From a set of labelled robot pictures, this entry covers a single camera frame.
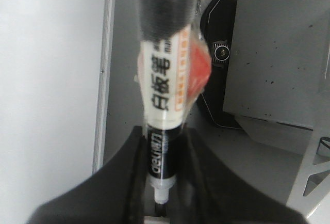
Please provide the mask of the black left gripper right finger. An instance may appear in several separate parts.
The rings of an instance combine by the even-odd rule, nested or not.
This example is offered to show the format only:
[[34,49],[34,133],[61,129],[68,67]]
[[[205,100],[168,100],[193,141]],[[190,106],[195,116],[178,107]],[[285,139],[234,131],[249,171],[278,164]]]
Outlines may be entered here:
[[180,223],[307,223],[231,171],[195,129],[185,128],[180,141]]

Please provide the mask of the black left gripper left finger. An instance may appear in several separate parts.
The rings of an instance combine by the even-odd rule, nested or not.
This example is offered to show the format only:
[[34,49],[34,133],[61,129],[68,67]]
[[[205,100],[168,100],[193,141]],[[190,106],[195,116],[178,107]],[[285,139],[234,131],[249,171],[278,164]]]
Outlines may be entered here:
[[146,140],[134,126],[119,151],[98,172],[39,206],[28,223],[143,223]]

